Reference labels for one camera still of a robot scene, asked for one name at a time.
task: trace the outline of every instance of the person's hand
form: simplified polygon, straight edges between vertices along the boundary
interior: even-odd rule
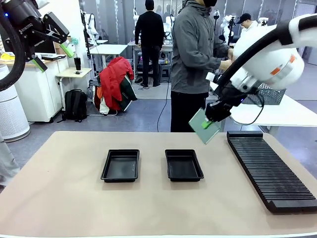
[[[221,61],[220,70],[226,71],[232,65],[232,61],[230,59],[226,61]]]
[[[234,62],[234,59],[233,59],[233,49],[229,49],[229,50],[228,50],[228,58],[229,58],[232,62]]]

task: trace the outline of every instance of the black tray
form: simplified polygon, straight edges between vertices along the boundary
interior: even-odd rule
[[[197,182],[204,174],[195,150],[165,150],[167,174],[173,182]]]
[[[272,150],[261,132],[229,131],[227,139],[270,212],[317,211],[316,198]]]
[[[138,178],[139,150],[109,150],[101,175],[105,182],[134,182]]]

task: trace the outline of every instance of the slotted black rack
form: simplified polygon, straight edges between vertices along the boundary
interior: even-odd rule
[[[227,139],[270,212],[317,211],[316,198],[266,143],[261,132],[229,131]]]

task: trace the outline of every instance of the yellow object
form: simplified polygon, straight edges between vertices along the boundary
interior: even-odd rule
[[[9,55],[9,54],[7,54],[7,53],[3,53],[3,54],[1,55],[1,57],[0,57],[0,59],[1,59],[2,61],[14,61],[14,60],[15,60],[15,56],[11,56],[11,55]]]

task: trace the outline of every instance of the black pants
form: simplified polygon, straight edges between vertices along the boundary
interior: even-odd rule
[[[143,84],[149,84],[149,63],[152,60],[153,65],[153,85],[159,83],[159,46],[142,46],[142,59],[143,59]]]
[[[206,108],[208,93],[186,94],[171,92],[170,132],[194,132],[188,124],[200,108]]]

